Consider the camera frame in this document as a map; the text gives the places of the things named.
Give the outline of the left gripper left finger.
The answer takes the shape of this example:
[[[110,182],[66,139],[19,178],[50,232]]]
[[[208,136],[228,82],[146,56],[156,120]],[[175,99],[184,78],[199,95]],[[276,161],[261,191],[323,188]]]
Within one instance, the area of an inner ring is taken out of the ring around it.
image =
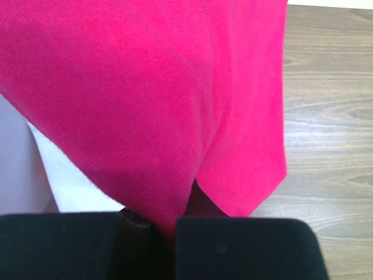
[[[2,279],[174,279],[157,229],[119,212],[1,216]]]

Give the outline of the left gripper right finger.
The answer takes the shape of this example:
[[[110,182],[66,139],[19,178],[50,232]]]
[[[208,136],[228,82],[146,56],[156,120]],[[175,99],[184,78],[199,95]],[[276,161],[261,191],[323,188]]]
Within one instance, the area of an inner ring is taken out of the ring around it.
[[[176,233],[177,279],[329,279],[308,224],[229,218],[196,181]]]

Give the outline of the magenta t shirt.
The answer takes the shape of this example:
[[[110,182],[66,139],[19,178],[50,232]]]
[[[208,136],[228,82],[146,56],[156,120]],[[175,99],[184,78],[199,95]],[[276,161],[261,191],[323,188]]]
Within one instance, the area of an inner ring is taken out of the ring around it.
[[[1,94],[172,238],[192,183],[248,216],[286,176],[286,1],[2,1]]]

